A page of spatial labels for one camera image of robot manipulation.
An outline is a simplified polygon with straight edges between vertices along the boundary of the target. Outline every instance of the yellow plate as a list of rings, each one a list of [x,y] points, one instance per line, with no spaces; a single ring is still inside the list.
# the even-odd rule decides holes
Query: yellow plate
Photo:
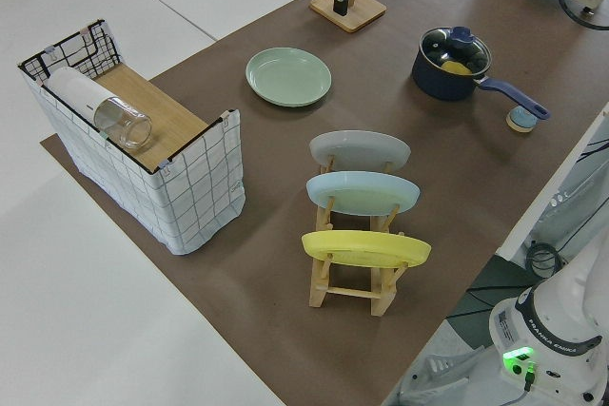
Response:
[[[324,230],[303,235],[306,253],[320,261],[332,254],[332,263],[378,268],[398,268],[424,263],[431,246],[402,235],[362,230]]]

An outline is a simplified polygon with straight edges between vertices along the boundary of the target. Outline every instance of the white cylinder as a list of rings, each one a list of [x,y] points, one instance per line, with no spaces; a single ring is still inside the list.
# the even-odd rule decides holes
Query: white cylinder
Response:
[[[136,149],[149,138],[150,118],[75,68],[56,69],[47,87],[91,124],[125,148]]]

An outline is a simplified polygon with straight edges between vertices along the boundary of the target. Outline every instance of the glass lid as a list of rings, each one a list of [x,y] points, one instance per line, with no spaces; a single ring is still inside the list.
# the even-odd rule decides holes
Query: glass lid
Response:
[[[439,28],[421,40],[421,52],[434,66],[458,75],[484,73],[491,63],[486,45],[468,28]]]

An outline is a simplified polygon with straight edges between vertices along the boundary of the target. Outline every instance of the pot handle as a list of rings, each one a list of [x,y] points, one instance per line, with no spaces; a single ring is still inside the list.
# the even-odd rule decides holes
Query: pot handle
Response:
[[[548,119],[550,117],[550,112],[547,109],[535,102],[532,98],[530,98],[520,89],[510,85],[505,81],[496,80],[487,76],[485,76],[481,80],[474,81],[482,90],[496,90],[497,92],[508,96],[518,105],[522,106],[524,109],[526,109],[528,112],[530,112],[539,119],[543,120]]]

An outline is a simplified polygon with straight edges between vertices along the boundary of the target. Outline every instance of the plate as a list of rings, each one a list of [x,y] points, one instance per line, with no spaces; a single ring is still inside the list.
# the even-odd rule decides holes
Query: plate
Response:
[[[334,156],[332,169],[395,171],[410,157],[410,146],[390,135],[366,130],[337,130],[318,135],[309,143],[313,159],[326,166]]]
[[[396,204],[398,213],[412,208],[420,189],[394,175],[374,171],[333,171],[311,178],[306,183],[309,198],[326,208],[334,197],[332,211],[353,216],[386,216]]]
[[[332,263],[370,268],[418,266],[427,261],[431,246],[416,238],[360,230],[323,230],[302,237],[304,251],[324,261],[332,254]]]
[[[313,54],[296,48],[271,48],[247,63],[246,78],[254,92],[271,104],[307,106],[330,89],[327,65]]]

